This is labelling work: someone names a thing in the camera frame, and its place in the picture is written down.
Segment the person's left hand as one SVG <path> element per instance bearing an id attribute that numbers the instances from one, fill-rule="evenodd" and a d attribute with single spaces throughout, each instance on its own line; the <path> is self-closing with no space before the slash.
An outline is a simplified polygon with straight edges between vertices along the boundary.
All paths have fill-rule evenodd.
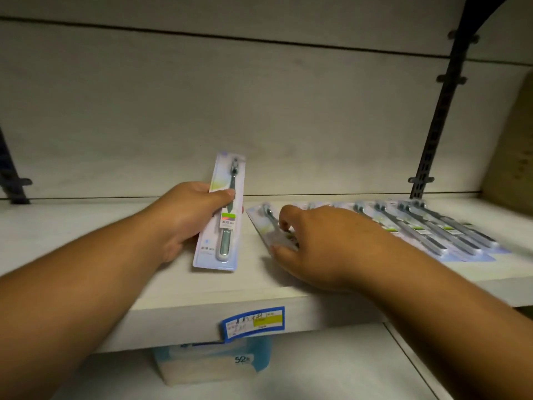
<path id="1" fill-rule="evenodd" d="M 163 263 L 173 261 L 184 244 L 202 232 L 214 214 L 195 210 L 190 198 L 196 188 L 210 188 L 210 185 L 200 181 L 179 183 L 142 211 L 163 244 Z"/>

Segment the person's right hand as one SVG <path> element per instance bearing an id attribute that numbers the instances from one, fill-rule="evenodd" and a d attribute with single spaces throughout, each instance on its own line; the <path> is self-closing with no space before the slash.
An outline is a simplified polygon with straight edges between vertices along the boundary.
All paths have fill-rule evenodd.
<path id="1" fill-rule="evenodd" d="M 360 288 L 401 243 L 361 214 L 331 206 L 304 210 L 288 204 L 282 207 L 279 222 L 284 229 L 293 226 L 299 251 L 306 250 L 319 263 L 320 289 Z"/>

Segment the grey toothbrush blister card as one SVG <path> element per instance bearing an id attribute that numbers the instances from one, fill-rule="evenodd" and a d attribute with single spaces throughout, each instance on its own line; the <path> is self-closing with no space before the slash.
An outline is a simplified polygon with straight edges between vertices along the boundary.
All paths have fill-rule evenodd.
<path id="1" fill-rule="evenodd" d="M 210 192 L 232 189 L 231 203 L 218 209 L 199 234 L 192 266 L 195 269 L 235 271 L 243 220 L 246 159 L 241 154 L 220 152 L 210 183 Z"/>
<path id="2" fill-rule="evenodd" d="M 263 202 L 246 210 L 271 257 L 273 246 L 287 247 L 293 251 L 300 248 L 293 226 L 284 229 L 279 222 L 280 209 L 271 202 Z"/>

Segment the person's right forearm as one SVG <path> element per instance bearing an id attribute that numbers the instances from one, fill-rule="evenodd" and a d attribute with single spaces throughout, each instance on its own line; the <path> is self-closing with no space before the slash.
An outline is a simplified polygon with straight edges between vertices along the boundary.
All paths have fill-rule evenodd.
<path id="1" fill-rule="evenodd" d="M 455 400 L 533 400 L 533 320 L 398 239 L 363 252 L 365 292 Z"/>

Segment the person's left forearm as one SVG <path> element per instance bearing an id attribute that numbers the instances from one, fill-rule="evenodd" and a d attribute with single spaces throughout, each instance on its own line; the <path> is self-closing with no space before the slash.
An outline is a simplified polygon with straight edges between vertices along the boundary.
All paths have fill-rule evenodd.
<path id="1" fill-rule="evenodd" d="M 104 341 L 163 262 L 152 209 L 0 277 L 0 400 L 50 398 Z"/>

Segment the blue price label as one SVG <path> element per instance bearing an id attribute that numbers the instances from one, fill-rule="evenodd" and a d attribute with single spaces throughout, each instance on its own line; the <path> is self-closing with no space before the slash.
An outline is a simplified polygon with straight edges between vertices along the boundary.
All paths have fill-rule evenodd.
<path id="1" fill-rule="evenodd" d="M 285 330 L 285 307 L 247 311 L 221 322 L 224 343 L 249 336 Z"/>

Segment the white shelf board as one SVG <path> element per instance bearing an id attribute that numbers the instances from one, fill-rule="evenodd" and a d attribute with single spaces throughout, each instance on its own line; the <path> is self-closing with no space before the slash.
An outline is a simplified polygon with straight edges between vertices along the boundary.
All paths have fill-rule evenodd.
<path id="1" fill-rule="evenodd" d="M 0 275 L 94 229 L 134 214 L 154 197 L 0 200 Z M 511 254 L 495 262 L 455 262 L 451 269 L 513 307 L 533 305 L 533 217 L 476 199 L 430 194 L 428 206 L 472 223 Z M 381 323 L 385 317 L 358 294 L 318 292 L 271 261 L 245 215 L 233 273 L 195 271 L 195 245 L 158 272 L 98 352 L 221 340 L 220 322 L 252 310 L 285 308 L 283 333 Z"/>

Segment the row of toothbrush packs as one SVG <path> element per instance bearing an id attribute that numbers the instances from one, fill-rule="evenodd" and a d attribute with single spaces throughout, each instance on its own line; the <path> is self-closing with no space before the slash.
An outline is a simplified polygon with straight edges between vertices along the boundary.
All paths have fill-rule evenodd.
<path id="1" fill-rule="evenodd" d="M 497 256 L 511 254 L 471 223 L 431 210 L 422 200 L 301 201 L 295 205 L 302 209 L 332 206 L 359 213 L 443 263 L 495 262 Z"/>

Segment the blue white wipes packet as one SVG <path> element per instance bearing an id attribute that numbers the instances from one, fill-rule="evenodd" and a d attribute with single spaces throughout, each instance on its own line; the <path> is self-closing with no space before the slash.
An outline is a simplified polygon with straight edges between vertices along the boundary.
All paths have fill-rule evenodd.
<path id="1" fill-rule="evenodd" d="M 256 376 L 270 363 L 270 336 L 232 342 L 187 343 L 151 350 L 165 385 L 209 383 Z"/>

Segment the black slotted shelf upright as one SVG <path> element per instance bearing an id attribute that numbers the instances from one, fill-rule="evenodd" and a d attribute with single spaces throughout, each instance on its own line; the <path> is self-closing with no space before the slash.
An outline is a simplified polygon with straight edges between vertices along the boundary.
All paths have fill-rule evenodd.
<path id="1" fill-rule="evenodd" d="M 431 167 L 450 111 L 456 89 L 465 85 L 463 65 L 472 44 L 479 41 L 478 30 L 490 16 L 504 4 L 506 0 L 465 0 L 462 15 L 457 29 L 448 34 L 452 47 L 448 57 L 448 66 L 444 74 L 437 76 L 436 81 L 442 85 L 428 134 L 419 160 L 416 175 L 408 179 L 413 186 L 410 199 L 420 200 L 429 183 L 434 181 L 430 176 Z"/>

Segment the brown side panel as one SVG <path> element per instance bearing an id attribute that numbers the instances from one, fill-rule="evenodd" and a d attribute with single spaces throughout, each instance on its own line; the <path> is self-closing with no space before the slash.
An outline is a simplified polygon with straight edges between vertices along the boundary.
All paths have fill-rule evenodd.
<path id="1" fill-rule="evenodd" d="M 533 69 L 505 122 L 482 182 L 481 199 L 533 216 Z"/>

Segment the black shelf bracket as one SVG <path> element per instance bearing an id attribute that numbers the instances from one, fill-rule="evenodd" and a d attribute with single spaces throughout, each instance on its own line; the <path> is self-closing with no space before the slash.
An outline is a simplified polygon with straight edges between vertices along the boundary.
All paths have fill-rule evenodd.
<path id="1" fill-rule="evenodd" d="M 6 195 L 6 199 L 13 205 L 29 205 L 24 187 L 32 186 L 33 181 L 21 178 L 17 172 L 9 146 L 0 127 L 0 188 Z"/>

